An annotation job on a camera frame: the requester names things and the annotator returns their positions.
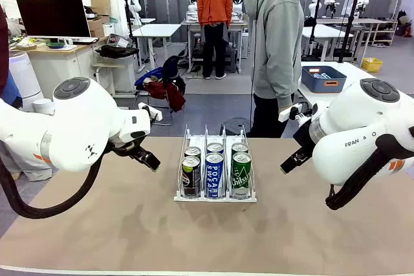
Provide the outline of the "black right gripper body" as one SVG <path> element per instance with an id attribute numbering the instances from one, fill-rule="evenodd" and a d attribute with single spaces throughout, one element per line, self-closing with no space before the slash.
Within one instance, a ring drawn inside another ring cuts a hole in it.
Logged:
<path id="1" fill-rule="evenodd" d="M 314 142 L 309 133 L 310 126 L 311 122 L 304 123 L 293 135 L 295 141 L 300 145 L 300 149 L 297 151 L 300 156 L 312 156 Z"/>

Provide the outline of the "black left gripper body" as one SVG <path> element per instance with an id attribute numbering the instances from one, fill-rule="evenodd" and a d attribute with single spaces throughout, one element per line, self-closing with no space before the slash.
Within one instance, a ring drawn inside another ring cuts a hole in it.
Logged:
<path id="1" fill-rule="evenodd" d="M 129 156 L 135 159 L 142 159 L 146 156 L 145 150 L 141 147 L 141 143 L 144 139 L 145 137 L 143 136 L 127 143 L 113 139 L 108 141 L 108 148 L 118 156 Z"/>

